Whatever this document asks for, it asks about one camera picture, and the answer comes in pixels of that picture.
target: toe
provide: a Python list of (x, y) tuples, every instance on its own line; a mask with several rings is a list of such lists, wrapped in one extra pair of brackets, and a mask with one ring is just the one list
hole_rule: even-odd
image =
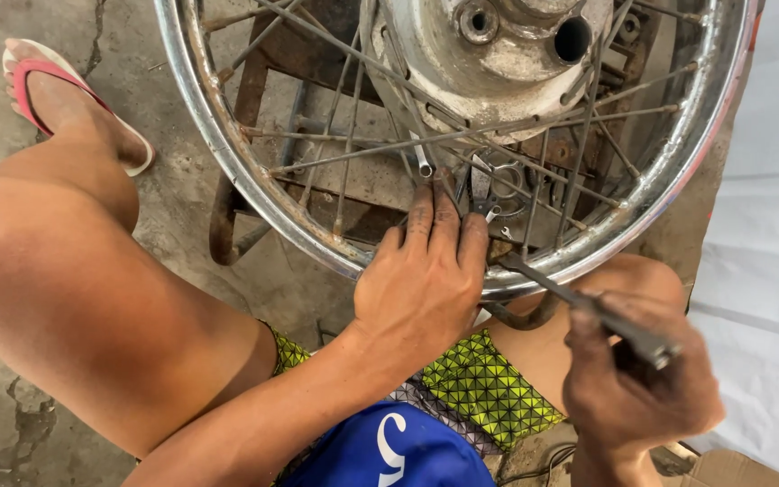
[(7, 39), (5, 47), (16, 57), (17, 61), (24, 59), (47, 59), (38, 48), (19, 39)]

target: geometric pattern shorts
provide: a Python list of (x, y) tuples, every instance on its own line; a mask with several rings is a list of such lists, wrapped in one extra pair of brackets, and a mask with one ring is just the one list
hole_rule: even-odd
[[(309, 357), (270, 328), (279, 350), (276, 375)], [(460, 340), (386, 399), (412, 404), (437, 418), (482, 456), (509, 451), (522, 437), (564, 420), (495, 349), (487, 329)]]

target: hand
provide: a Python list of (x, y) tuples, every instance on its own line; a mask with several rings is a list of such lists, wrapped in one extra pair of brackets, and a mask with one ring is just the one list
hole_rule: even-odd
[(564, 404), (580, 444), (610, 460), (638, 459), (647, 450), (692, 437), (725, 416), (702, 336), (680, 310), (629, 294), (605, 293), (606, 308), (682, 347), (682, 353), (643, 381), (615, 367), (609, 339), (589, 311), (574, 309), (567, 344), (573, 359)]
[(359, 332), (376, 353), (403, 364), (404, 378), (446, 352), (470, 330), (483, 288), (486, 219), (459, 215), (443, 187), (419, 186), (408, 225), (387, 230), (353, 294)]

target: flip-flop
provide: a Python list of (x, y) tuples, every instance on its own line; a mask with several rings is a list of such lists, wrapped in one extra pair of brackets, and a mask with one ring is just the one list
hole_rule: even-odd
[(95, 101), (97, 101), (98, 104), (101, 105), (106, 111), (113, 114), (113, 116), (116, 117), (116, 119), (119, 121), (119, 123), (122, 124), (123, 127), (128, 129), (131, 133), (136, 135), (140, 141), (143, 142), (143, 145), (146, 146), (146, 162), (144, 162), (140, 167), (125, 168), (124, 171), (127, 172), (129, 176), (137, 176), (140, 172), (146, 171), (146, 168), (152, 165), (152, 163), (155, 161), (155, 148), (152, 146), (152, 144), (149, 143), (149, 140), (140, 134), (140, 132), (135, 130), (134, 127), (126, 124), (123, 119), (114, 114), (114, 111), (111, 110), (110, 107), (107, 106), (106, 103), (104, 103), (101, 98), (99, 98), (98, 95), (92, 91), (92, 88), (90, 88), (89, 84), (87, 84), (86, 81), (83, 80), (82, 76), (77, 73), (77, 70), (71, 66), (71, 63), (66, 61), (65, 58), (59, 55), (59, 53), (57, 53), (55, 50), (51, 50), (43, 44), (30, 41), (29, 39), (20, 39), (20, 42), (27, 42), (28, 44), (35, 46), (36, 49), (41, 51), (41, 54), (47, 56), (47, 59), (49, 59), (49, 61), (42, 61), (39, 59), (24, 59), (22, 61), (17, 61), (14, 54), (7, 49), (5, 49), (5, 52), (2, 54), (2, 69), (4, 69), (6, 73), (11, 73), (11, 71), (5, 65), (6, 61), (16, 62), (16, 68), (12, 72), (14, 74), (14, 94), (16, 95), (16, 102), (20, 106), (21, 112), (23, 112), (23, 116), (25, 116), (28, 121), (32, 122), (35, 127), (38, 127), (47, 135), (53, 135), (49, 128), (44, 125), (44, 122), (38, 119), (38, 116), (35, 114), (35, 110), (32, 109), (32, 104), (29, 100), (26, 86), (28, 74), (32, 71), (40, 71), (42, 73), (51, 74), (57, 78), (65, 80), (66, 82), (75, 84), (77, 87), (82, 89), (88, 96), (91, 96)]

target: cracked concrete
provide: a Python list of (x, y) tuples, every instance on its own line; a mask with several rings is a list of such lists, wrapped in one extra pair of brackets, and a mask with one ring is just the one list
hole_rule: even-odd
[[(246, 8), (247, 0), (207, 4), (212, 17)], [(213, 35), (218, 64), (233, 58), (246, 33), (247, 25), (237, 24)], [(317, 346), (315, 319), (339, 331), (352, 318), (352, 282), (324, 269), (274, 232), (234, 267), (222, 268), (211, 261), (207, 235), (219, 170), (185, 110), (169, 67), (150, 70), (166, 61), (150, 2), (0, 0), (0, 73), (6, 37), (31, 38), (62, 53), (120, 116), (155, 144), (157, 165), (136, 180), (142, 205), (134, 236), (161, 263), (232, 306), (273, 323), (307, 348)], [(271, 74), (267, 85), (261, 124), (280, 119), (294, 93), (292, 80), (284, 75)], [(231, 83), (229, 93), (235, 90)], [(317, 102), (307, 109), (320, 110)], [(0, 74), (0, 160), (36, 143), (37, 136), (35, 127), (11, 111)], [(273, 150), (270, 145), (256, 146)], [(664, 216), (675, 218), (667, 230), (684, 228), (687, 222), (695, 222), (695, 230), (682, 234), (685, 238), (677, 247), (670, 244), (675, 230), (658, 227), (640, 240), (643, 251), (675, 265), (683, 262), (687, 249), (698, 248), (705, 232), (699, 222), (706, 224), (716, 190), (716, 181), (713, 184), (707, 175), (718, 174), (725, 147), (714, 152), (717, 155), (704, 165), (710, 171), (694, 178), (698, 183), (688, 186)], [(239, 232), (255, 224), (239, 218)], [(695, 266), (690, 262), (682, 268), (682, 277), (692, 279)], [(506, 474), (515, 471), (511, 460), (490, 462), (503, 465)], [(1, 487), (113, 487), (132, 469), (130, 456), (0, 361)]]

